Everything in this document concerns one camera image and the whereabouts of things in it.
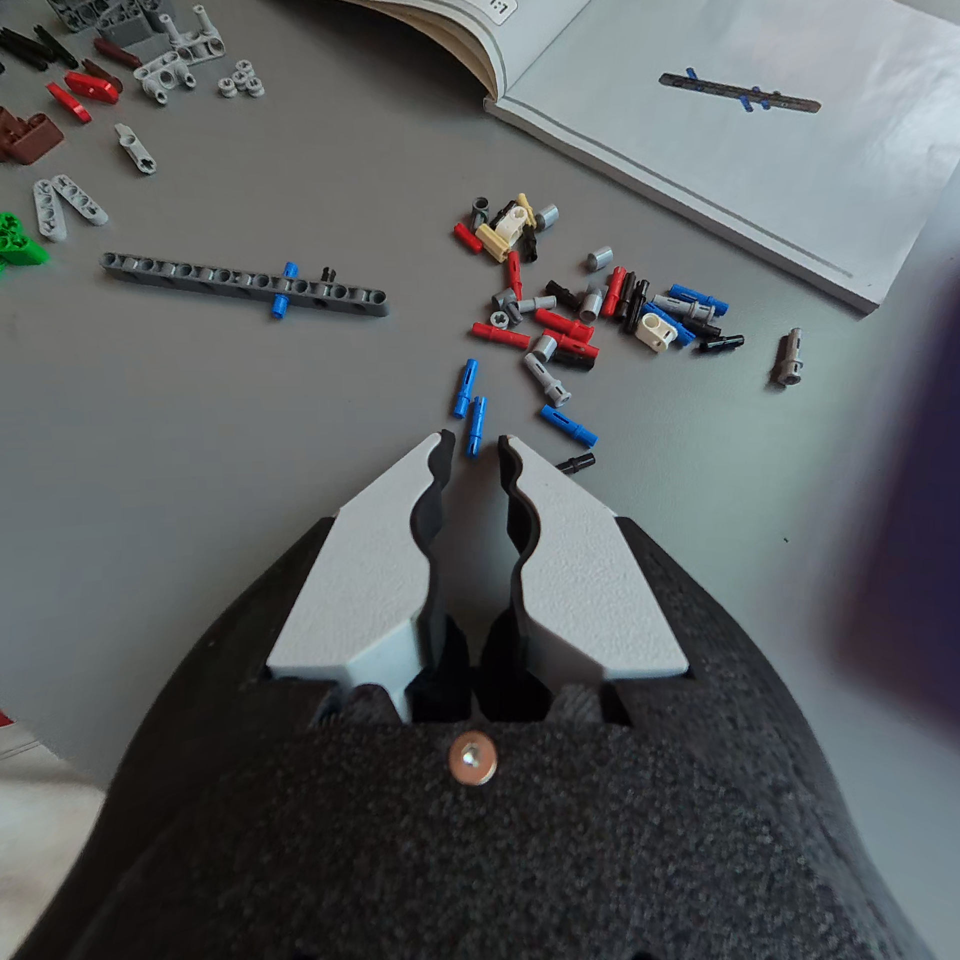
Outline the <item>grey brown lego pin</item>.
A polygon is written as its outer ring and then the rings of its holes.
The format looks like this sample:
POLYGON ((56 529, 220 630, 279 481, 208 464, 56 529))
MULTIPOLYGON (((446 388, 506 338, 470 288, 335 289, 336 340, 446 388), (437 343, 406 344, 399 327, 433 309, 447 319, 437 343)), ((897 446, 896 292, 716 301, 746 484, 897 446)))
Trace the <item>grey brown lego pin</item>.
POLYGON ((780 338, 775 363, 770 374, 770 383, 777 388, 788 388, 802 381, 803 330, 794 327, 780 338))

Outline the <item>black lego axle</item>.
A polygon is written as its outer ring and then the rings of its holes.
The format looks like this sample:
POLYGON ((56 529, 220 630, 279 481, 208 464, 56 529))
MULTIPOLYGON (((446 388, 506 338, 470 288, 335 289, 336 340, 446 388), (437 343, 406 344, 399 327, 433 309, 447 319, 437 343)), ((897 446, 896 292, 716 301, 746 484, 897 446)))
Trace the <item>black lego axle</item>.
POLYGON ((34 25, 32 28, 38 42, 49 54, 50 59, 56 60, 59 64, 69 70, 78 70, 80 62, 54 35, 46 30, 42 25, 34 25))
POLYGON ((46 71, 58 58, 45 44, 9 28, 1 28, 1 48, 18 61, 40 72, 46 71))

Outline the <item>thin light grey lego liftarm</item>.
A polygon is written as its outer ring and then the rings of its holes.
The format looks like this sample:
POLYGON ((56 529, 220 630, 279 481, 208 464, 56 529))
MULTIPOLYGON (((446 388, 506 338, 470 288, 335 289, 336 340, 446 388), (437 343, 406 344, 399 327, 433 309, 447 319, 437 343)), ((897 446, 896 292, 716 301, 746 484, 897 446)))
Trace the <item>thin light grey lego liftarm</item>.
POLYGON ((48 179, 39 179, 32 185, 32 197, 38 231, 47 241, 62 243, 68 230, 61 196, 48 179))
POLYGON ((86 221, 95 226, 103 226, 110 221, 108 213, 102 206, 68 175, 56 174, 52 177, 51 183, 56 193, 86 221))

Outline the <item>open lego instruction booklet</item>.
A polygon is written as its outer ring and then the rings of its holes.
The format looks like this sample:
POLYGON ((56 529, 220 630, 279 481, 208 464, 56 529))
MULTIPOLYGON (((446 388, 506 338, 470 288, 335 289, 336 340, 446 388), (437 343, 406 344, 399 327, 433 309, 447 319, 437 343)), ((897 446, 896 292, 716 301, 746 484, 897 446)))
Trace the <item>open lego instruction booklet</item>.
POLYGON ((488 112, 865 313, 958 164, 958 24, 902 2, 361 6, 488 112))

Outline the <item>light grey lego pin connector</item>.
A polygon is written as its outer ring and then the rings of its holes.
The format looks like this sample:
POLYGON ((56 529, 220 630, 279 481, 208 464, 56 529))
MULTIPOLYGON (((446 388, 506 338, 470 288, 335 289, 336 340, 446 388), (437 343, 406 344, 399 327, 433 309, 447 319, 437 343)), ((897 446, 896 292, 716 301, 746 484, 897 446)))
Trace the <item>light grey lego pin connector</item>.
POLYGON ((160 13, 158 22, 177 56, 188 66, 196 66, 221 59, 226 46, 220 31, 214 26, 203 4, 193 6, 198 21, 196 30, 181 31, 168 13, 160 13))
POLYGON ((176 87, 194 90, 197 80, 193 76, 189 61, 182 57, 182 51, 174 50, 162 54, 141 65, 133 71, 135 78, 145 94, 160 106, 166 106, 169 92, 176 87))

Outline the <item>pile of small lego pins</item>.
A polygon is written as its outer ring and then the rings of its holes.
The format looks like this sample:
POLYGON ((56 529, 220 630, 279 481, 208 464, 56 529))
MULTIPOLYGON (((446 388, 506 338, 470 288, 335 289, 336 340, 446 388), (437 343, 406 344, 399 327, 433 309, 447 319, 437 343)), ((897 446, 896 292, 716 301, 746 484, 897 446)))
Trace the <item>pile of small lego pins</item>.
POLYGON ((490 257, 504 269, 507 283, 490 298, 488 317, 474 322, 469 336, 522 352, 531 369, 553 362, 581 371, 595 366, 594 336, 601 321, 615 324, 655 354, 693 346, 703 354, 727 354, 745 346, 744 335, 726 333, 719 324, 729 310, 726 302, 680 284, 655 294, 648 279, 614 266, 609 246, 589 253, 584 263, 600 284, 575 292, 549 280, 542 294, 524 296, 522 268, 538 259, 538 242, 558 216, 556 205, 535 210, 518 193, 498 209, 478 196, 456 222, 452 236, 457 242, 474 255, 490 257))

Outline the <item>red curved lego piece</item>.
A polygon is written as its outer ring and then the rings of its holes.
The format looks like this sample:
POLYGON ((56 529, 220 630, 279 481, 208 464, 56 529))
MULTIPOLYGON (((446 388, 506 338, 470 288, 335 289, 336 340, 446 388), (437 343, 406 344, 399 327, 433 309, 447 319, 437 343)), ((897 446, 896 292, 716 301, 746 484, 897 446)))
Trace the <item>red curved lego piece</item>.
POLYGON ((92 122, 92 116, 89 111, 78 101, 71 93, 68 93, 63 87, 54 81, 46 84, 54 101, 61 105, 69 114, 78 120, 82 125, 92 122))
POLYGON ((69 71, 64 75, 64 82, 66 88, 78 97, 111 106, 118 103, 122 92, 122 84, 112 75, 101 77, 69 71))

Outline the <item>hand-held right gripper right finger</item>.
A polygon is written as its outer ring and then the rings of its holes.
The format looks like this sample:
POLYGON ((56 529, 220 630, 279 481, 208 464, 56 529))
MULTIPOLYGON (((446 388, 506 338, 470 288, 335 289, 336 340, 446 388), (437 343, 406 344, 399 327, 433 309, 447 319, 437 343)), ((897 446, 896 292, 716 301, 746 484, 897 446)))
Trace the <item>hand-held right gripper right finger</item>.
POLYGON ((497 451, 518 558, 481 654, 482 714, 540 721, 570 686, 686 675, 690 660, 627 536, 635 525, 517 436, 498 438, 497 451))

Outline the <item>dark grey lego frame block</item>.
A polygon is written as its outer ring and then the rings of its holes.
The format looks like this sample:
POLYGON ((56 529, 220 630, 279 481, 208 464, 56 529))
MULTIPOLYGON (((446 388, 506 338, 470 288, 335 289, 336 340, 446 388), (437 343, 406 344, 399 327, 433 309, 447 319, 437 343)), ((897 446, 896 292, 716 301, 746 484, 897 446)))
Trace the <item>dark grey lego frame block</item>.
POLYGON ((57 19, 71 33, 79 33, 95 24, 114 6, 114 1, 56 1, 47 2, 57 19))

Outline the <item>long dark grey lego beam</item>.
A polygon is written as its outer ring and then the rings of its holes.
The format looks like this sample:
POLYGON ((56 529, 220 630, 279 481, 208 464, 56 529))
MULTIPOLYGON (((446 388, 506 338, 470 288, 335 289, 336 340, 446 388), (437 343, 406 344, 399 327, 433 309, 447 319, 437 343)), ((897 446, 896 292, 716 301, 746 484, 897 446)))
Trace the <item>long dark grey lego beam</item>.
POLYGON ((335 279, 233 270, 116 251, 104 252, 99 264, 114 280, 165 291, 234 298, 268 305, 281 296, 288 300, 289 306, 365 318, 383 318, 390 313, 390 303, 384 291, 344 284, 335 279))

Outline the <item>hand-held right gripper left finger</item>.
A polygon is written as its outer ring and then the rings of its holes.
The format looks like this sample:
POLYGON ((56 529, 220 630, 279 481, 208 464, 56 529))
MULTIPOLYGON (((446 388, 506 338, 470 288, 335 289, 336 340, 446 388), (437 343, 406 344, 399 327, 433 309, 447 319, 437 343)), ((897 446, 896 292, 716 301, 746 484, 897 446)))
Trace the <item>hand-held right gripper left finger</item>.
POLYGON ((401 720, 472 712, 462 632, 439 606, 430 546, 455 437, 431 433, 337 510, 266 660, 274 680, 375 685, 401 720))

